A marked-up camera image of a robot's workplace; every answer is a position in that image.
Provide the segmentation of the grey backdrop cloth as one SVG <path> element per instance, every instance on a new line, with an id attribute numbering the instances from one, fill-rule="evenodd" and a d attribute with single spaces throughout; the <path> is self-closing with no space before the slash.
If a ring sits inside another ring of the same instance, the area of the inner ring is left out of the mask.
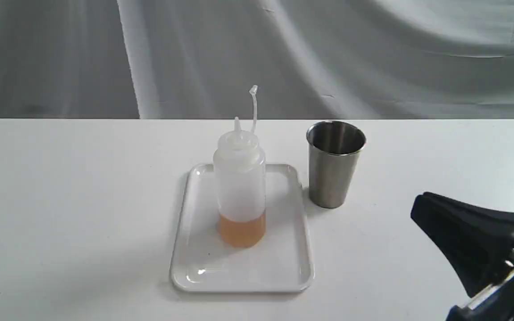
<path id="1" fill-rule="evenodd" d="M 0 0 L 0 118 L 514 118 L 514 0 Z"/>

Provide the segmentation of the white rectangular plastic tray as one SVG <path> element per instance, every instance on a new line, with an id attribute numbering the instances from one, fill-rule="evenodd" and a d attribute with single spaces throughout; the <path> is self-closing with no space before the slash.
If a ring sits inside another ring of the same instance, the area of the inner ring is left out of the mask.
<path id="1" fill-rule="evenodd" d="M 287 163 L 266 166 L 266 232 L 255 246 L 234 248 L 217 232 L 218 207 L 210 163 L 188 174 L 170 265 L 185 292 L 297 293 L 315 278 L 302 183 Z"/>

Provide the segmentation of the stainless steel cup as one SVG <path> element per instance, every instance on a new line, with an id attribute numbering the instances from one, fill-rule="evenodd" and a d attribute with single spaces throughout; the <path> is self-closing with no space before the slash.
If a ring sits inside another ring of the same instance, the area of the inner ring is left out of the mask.
<path id="1" fill-rule="evenodd" d="M 306 140 L 309 199 L 324 209 L 336 209 L 345 203 L 367 143 L 365 133 L 347 122 L 325 120 L 308 128 Z"/>

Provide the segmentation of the translucent squeeze bottle amber liquid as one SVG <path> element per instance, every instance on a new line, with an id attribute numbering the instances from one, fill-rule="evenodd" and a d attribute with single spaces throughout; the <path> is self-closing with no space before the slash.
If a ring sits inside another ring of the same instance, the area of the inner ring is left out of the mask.
<path id="1" fill-rule="evenodd" d="M 253 102 L 250 130 L 243 130 L 235 116 L 233 130 L 220 136 L 213 154 L 218 232 L 235 248 L 255 246 L 266 232 L 266 156 L 255 133 L 257 91 L 258 85 L 249 89 Z"/>

